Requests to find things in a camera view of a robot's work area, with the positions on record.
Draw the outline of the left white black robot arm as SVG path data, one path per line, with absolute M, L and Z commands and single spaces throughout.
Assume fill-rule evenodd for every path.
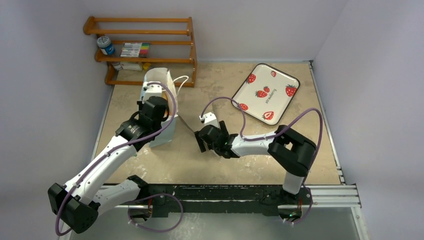
M 65 184 L 54 183 L 48 189 L 59 237 L 70 231 L 85 232 L 100 215 L 122 203 L 142 205 L 148 201 L 149 191 L 137 176 L 106 190 L 101 187 L 124 162 L 165 130 L 162 123 L 168 118 L 173 118 L 168 101 L 151 96 L 119 126 L 106 147 L 82 171 Z

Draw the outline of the white blue paper bag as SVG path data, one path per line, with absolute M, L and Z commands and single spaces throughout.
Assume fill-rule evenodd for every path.
M 170 143 L 175 135 L 178 119 L 178 93 L 175 82 L 184 84 L 189 77 L 181 75 L 172 78 L 171 71 L 166 67 L 156 67 L 148 70 L 144 75 L 140 98 L 139 110 L 152 112 L 155 127 L 163 131 L 149 143 L 150 148 L 155 148 Z

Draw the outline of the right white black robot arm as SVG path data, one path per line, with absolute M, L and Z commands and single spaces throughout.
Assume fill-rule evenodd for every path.
M 266 155 L 282 166 L 285 171 L 280 196 L 288 204 L 300 198 L 301 187 L 315 160 L 317 145 L 307 137 L 286 125 L 264 135 L 253 135 L 248 141 L 240 134 L 229 134 L 224 121 L 219 126 L 205 125 L 194 136 L 200 151 L 213 151 L 225 159 L 250 155 Z

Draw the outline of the metal tongs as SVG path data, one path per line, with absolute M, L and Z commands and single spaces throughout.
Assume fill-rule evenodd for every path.
M 188 123 L 184 120 L 182 115 L 178 116 L 180 121 L 184 124 L 184 126 L 194 135 L 195 131 L 188 125 Z

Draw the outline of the strawberry pattern tray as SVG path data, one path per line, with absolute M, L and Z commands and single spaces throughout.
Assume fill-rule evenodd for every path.
M 279 123 L 299 89 L 300 81 L 268 64 L 257 64 L 232 99 L 245 114 L 269 126 Z

